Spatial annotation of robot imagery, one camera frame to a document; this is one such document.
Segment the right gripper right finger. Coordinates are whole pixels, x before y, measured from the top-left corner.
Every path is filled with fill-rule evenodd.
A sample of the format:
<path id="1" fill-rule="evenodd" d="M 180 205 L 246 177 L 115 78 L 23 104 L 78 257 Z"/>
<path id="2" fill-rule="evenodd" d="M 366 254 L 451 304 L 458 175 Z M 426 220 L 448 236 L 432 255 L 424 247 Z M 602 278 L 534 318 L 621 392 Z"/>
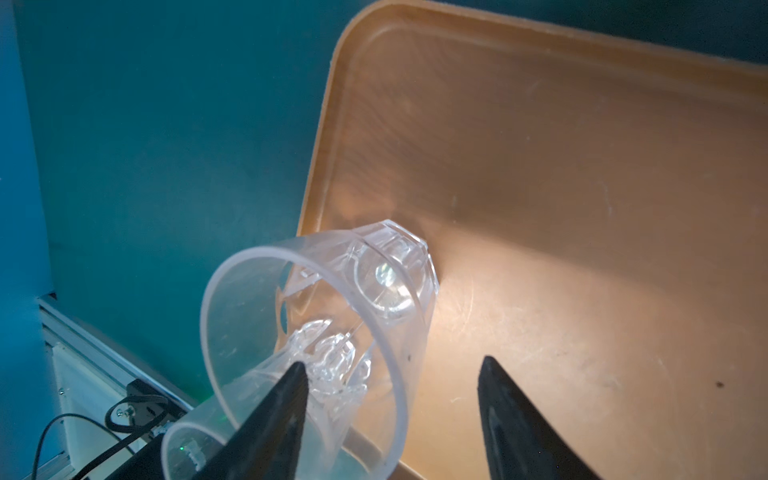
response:
<path id="1" fill-rule="evenodd" d="M 596 479 L 492 356 L 483 359 L 478 401 L 492 479 Z"/>

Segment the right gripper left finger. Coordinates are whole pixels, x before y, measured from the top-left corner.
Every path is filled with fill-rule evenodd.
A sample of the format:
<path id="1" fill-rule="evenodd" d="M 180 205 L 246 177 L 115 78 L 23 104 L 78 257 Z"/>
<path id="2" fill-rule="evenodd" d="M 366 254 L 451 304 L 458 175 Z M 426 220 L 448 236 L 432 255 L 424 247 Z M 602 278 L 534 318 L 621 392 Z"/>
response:
<path id="1" fill-rule="evenodd" d="M 197 479 L 293 479 L 306 419 L 305 365 L 291 365 Z"/>

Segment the clear faceted glass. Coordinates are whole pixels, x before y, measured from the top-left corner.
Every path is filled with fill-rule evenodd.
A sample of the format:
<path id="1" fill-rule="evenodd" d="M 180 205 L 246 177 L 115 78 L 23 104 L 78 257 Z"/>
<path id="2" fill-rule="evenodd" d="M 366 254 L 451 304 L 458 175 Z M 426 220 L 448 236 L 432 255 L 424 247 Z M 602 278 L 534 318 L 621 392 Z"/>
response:
<path id="1" fill-rule="evenodd" d="M 297 477 L 385 479 L 404 451 L 438 292 L 427 243 L 391 220 L 240 251 L 202 300 L 215 397 L 240 428 L 302 363 Z"/>
<path id="2" fill-rule="evenodd" d="M 197 479 L 195 475 L 228 443 L 289 367 L 279 368 L 276 373 L 257 369 L 246 373 L 170 427 L 161 449 L 164 477 Z M 335 461 L 336 445 L 325 431 L 329 423 L 321 413 L 309 389 L 293 479 L 320 479 Z"/>

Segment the orange plastic tray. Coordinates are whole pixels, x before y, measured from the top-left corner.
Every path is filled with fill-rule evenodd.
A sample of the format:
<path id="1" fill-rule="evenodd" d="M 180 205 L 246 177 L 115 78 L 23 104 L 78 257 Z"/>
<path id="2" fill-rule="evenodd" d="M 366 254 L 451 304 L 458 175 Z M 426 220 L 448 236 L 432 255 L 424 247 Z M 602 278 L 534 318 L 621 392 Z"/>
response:
<path id="1" fill-rule="evenodd" d="M 440 290 L 404 462 L 488 475 L 495 357 L 606 479 L 767 475 L 767 70 L 381 1 L 333 53 L 299 230 L 392 219 Z"/>

